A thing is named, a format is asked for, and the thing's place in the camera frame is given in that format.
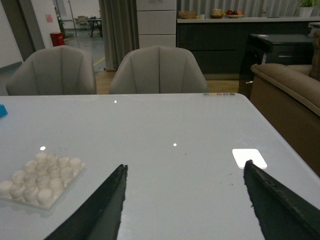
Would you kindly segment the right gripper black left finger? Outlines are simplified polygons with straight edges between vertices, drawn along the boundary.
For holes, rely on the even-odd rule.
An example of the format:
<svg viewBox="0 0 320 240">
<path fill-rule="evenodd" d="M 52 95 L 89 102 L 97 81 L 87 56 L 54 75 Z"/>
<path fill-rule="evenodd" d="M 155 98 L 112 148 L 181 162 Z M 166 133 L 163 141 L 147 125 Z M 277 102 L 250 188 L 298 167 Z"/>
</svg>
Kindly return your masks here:
<svg viewBox="0 0 320 240">
<path fill-rule="evenodd" d="M 119 165 L 47 240 L 116 240 L 121 224 L 128 166 Z"/>
</svg>

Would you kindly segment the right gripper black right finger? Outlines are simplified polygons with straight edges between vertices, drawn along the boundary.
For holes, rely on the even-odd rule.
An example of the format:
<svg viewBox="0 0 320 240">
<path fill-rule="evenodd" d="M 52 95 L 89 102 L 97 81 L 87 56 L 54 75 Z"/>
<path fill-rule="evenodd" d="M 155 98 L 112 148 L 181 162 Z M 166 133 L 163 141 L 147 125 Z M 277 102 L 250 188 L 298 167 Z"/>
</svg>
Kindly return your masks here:
<svg viewBox="0 0 320 240">
<path fill-rule="evenodd" d="M 277 181 L 252 160 L 244 183 L 266 240 L 318 240 L 320 210 Z"/>
</svg>

